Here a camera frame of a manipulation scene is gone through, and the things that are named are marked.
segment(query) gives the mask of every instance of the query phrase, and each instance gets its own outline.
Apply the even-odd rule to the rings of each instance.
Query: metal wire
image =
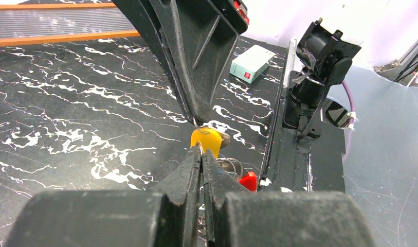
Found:
[[[203,155],[203,153],[204,153],[203,145],[201,145],[201,143],[199,143],[199,142],[197,142],[196,144],[199,147],[199,151],[200,151],[201,155]]]
[[[201,127],[200,126],[198,126],[197,124],[196,124],[196,120],[195,120],[195,118],[194,118],[194,126],[195,126],[195,128],[198,130],[198,131],[200,131],[201,133],[203,133],[203,134],[210,134],[209,132],[207,132],[207,131],[202,131],[201,130]]]
[[[313,83],[315,83],[315,84],[318,84],[318,85],[321,85],[321,86],[325,86],[324,84],[322,84],[322,82],[317,81],[317,80],[315,80],[315,79],[312,79],[310,76],[306,76],[306,78],[307,78],[309,81],[311,81],[311,82],[313,82]]]

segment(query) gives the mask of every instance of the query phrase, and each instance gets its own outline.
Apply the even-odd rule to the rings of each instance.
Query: key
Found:
[[[214,127],[208,127],[208,128],[216,130],[221,135],[221,138],[222,138],[221,149],[225,148],[230,143],[230,135],[229,134],[227,134],[225,132],[218,131]]]
[[[218,157],[220,153],[222,142],[223,138],[221,133],[209,127],[196,129],[191,135],[191,147],[200,143],[204,152],[210,149],[215,157]]]

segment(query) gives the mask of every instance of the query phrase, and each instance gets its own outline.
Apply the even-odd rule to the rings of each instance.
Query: transparent plastic sheet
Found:
[[[0,10],[0,39],[134,29],[117,8]]]

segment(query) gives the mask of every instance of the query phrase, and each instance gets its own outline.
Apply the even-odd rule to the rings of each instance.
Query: white wall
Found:
[[[383,65],[398,59],[418,39],[418,0],[366,2],[364,0],[243,0],[243,2],[248,7],[250,18],[248,31],[244,35],[280,46],[287,46],[291,38],[300,39],[311,22],[326,15],[332,9],[341,7],[344,3],[350,3],[351,16],[358,18],[351,20],[354,25],[356,22],[361,23],[362,15],[372,13],[368,16],[370,25],[368,32],[364,33],[362,50],[354,59],[356,65]],[[365,23],[362,28],[368,29]]]

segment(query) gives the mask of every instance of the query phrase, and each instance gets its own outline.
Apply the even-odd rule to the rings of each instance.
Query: metal key ring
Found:
[[[242,163],[240,161],[236,160],[235,158],[217,158],[216,161],[218,161],[218,163],[222,162],[222,161],[225,161],[225,162],[231,164],[232,167],[233,167],[233,171],[235,173],[234,174],[234,179],[239,181],[242,178],[242,176],[244,174],[244,166],[242,165]],[[236,169],[236,166],[234,165],[234,163],[237,163],[239,165],[240,173],[237,172],[237,169]]]
[[[200,131],[201,133],[203,133],[203,134],[210,134],[209,132],[207,132],[207,131],[202,131],[201,130],[201,127],[200,126],[198,126],[197,124],[196,124],[196,120],[195,120],[195,117],[193,118],[194,119],[194,126],[196,127],[196,129],[198,130],[198,131]]]

